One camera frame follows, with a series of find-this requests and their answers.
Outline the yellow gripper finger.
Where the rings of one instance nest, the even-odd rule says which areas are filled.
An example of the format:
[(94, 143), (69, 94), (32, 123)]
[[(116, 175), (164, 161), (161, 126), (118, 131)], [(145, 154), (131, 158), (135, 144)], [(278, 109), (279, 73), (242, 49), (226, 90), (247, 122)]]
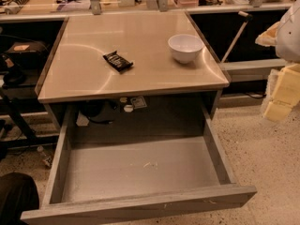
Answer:
[(275, 47), (277, 45), (277, 32), (278, 32), (279, 22), (275, 22), (267, 30), (257, 36), (255, 43), (264, 47)]
[(300, 101), (300, 65), (272, 69), (267, 80), (262, 116), (273, 122), (284, 120)]

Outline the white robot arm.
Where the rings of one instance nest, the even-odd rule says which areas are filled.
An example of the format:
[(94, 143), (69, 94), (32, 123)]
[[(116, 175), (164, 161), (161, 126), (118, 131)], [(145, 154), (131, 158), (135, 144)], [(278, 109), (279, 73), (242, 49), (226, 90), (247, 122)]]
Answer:
[(296, 0), (279, 22), (255, 39), (264, 47), (274, 46), (277, 57), (287, 61), (268, 76), (262, 116), (273, 122), (284, 120), (300, 101), (300, 0)]

